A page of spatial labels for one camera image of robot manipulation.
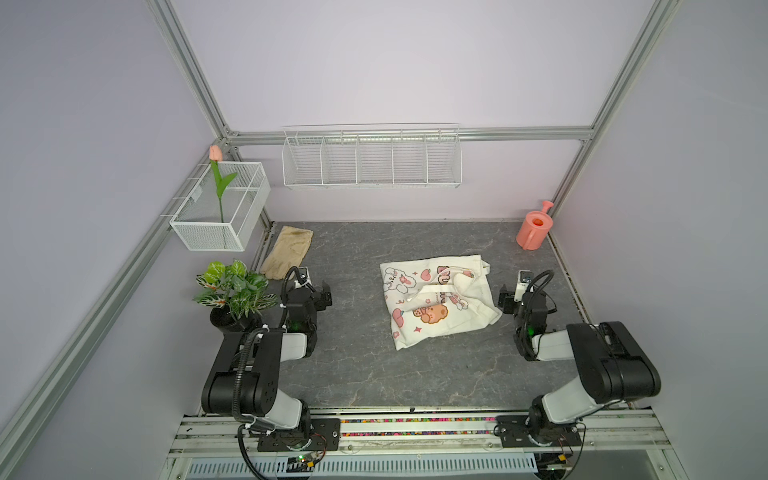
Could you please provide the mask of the white cartoon tote bag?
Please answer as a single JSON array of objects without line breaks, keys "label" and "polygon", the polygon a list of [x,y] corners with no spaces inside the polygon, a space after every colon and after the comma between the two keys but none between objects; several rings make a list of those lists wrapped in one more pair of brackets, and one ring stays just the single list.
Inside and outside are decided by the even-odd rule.
[{"label": "white cartoon tote bag", "polygon": [[382,263],[380,272],[397,350],[484,329],[502,316],[488,282],[490,264],[479,255]]}]

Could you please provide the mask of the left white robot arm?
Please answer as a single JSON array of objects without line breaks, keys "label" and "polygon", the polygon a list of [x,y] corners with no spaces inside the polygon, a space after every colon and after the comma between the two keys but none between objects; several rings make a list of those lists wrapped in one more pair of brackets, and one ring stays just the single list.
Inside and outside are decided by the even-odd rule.
[{"label": "left white robot arm", "polygon": [[279,293],[269,294],[266,278],[239,262],[215,262],[198,282],[204,290],[196,300],[223,335],[201,393],[202,410],[230,416],[251,434],[308,442],[309,408],[280,389],[280,366],[313,353],[317,316],[332,304],[329,286],[314,286],[307,268],[293,266]]}]

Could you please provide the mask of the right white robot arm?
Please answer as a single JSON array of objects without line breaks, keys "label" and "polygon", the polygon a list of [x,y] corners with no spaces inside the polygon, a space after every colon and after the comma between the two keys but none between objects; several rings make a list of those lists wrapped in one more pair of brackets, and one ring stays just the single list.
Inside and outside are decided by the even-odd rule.
[{"label": "right white robot arm", "polygon": [[518,272],[513,291],[500,290],[498,306],[515,321],[515,346],[528,362],[572,360],[577,376],[562,387],[534,398],[525,415],[499,416],[494,435],[506,448],[548,447],[581,441],[577,424],[609,406],[656,396],[661,377],[621,322],[569,324],[550,331],[548,317],[557,312],[546,287],[552,270],[534,275]]}]

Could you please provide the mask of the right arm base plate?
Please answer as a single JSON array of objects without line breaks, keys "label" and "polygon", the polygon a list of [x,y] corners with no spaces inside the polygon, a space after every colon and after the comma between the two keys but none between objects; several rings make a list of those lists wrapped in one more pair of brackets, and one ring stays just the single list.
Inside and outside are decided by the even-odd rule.
[{"label": "right arm base plate", "polygon": [[553,424],[531,420],[525,414],[499,415],[492,434],[504,448],[513,447],[579,447],[582,437],[576,424]]}]

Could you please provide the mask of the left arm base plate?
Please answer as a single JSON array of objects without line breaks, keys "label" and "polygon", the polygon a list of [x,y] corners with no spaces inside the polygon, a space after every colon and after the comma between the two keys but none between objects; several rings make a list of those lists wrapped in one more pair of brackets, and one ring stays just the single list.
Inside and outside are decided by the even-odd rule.
[{"label": "left arm base plate", "polygon": [[338,418],[311,418],[302,420],[292,430],[275,430],[258,441],[258,451],[336,451],[341,439],[341,421]]}]

